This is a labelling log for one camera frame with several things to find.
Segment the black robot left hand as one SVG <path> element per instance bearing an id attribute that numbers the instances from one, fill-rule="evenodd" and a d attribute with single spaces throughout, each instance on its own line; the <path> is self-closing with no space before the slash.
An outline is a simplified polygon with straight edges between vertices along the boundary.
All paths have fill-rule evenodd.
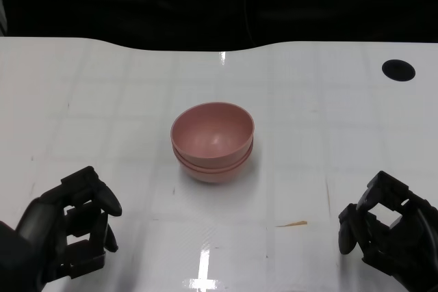
<path id="1" fill-rule="evenodd" d="M 31 248 L 34 263 L 26 272 L 34 276 L 33 290 L 102 269 L 106 253 L 118 250 L 108 217 L 122 213 L 117 197 L 92 166 L 34 199 L 16 227 Z"/>

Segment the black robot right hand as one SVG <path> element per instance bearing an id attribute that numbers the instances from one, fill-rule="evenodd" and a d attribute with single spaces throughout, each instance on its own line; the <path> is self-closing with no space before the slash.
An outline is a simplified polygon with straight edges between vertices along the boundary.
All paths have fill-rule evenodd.
<path id="1" fill-rule="evenodd" d="M 407 291 L 437 290 L 437 209 L 407 185 L 380 171 L 338 218 L 341 254 L 359 246 L 364 263 Z"/>

